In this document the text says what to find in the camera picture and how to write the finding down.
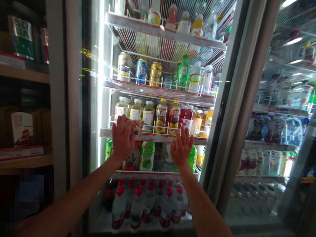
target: wooden shelf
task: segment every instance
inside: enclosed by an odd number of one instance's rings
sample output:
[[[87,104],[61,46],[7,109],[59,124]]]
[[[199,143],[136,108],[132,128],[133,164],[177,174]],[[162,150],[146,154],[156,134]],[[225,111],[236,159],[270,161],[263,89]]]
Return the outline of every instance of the wooden shelf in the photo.
[[[49,75],[41,72],[0,65],[0,75],[49,84]]]

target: beer can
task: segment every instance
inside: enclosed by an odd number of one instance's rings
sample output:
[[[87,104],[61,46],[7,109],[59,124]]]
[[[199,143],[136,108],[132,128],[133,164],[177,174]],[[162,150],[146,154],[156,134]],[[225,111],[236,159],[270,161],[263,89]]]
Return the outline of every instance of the beer can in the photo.
[[[147,71],[148,63],[144,59],[139,59],[136,65],[136,83],[137,84],[145,84],[146,79],[146,71]]]
[[[128,81],[128,75],[131,70],[132,58],[129,54],[121,52],[118,56],[118,80]]]
[[[151,65],[150,70],[150,77],[149,77],[149,85],[160,87],[161,84],[157,82],[161,82],[161,76],[162,76],[162,65],[159,62],[153,62]]]

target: right hand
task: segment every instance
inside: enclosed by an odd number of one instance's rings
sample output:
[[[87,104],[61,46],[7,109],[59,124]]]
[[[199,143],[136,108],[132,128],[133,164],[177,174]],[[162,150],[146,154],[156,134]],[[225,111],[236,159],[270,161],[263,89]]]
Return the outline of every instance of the right hand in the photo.
[[[193,144],[193,135],[189,136],[189,129],[181,127],[181,136],[179,130],[175,131],[176,141],[171,144],[171,156],[177,168],[189,164],[189,155]]]

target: red juice bottle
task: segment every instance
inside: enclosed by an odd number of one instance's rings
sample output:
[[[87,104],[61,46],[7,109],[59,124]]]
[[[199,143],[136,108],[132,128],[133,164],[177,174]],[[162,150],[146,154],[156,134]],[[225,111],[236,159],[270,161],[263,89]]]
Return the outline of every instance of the red juice bottle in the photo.
[[[181,113],[180,125],[191,130],[193,122],[193,105],[187,105],[187,108]]]

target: soda can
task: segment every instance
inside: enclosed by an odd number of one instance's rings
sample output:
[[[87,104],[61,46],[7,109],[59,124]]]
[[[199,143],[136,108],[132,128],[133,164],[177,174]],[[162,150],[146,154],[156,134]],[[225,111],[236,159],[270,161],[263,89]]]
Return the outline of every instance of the soda can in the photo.
[[[128,75],[131,70],[132,58],[129,54],[121,52],[118,56],[118,80],[128,81]]]
[[[139,59],[136,65],[136,83],[137,84],[145,84],[146,79],[146,71],[147,71],[148,63],[144,59]]]
[[[149,85],[160,87],[161,84],[157,82],[161,82],[161,76],[162,76],[162,65],[159,62],[154,62],[151,65]]]
[[[170,76],[165,76],[165,77],[164,77],[163,84],[162,84],[162,87],[163,87],[163,88],[168,88],[168,89],[170,89],[170,88],[171,88],[171,82],[173,82],[172,77],[170,77]]]

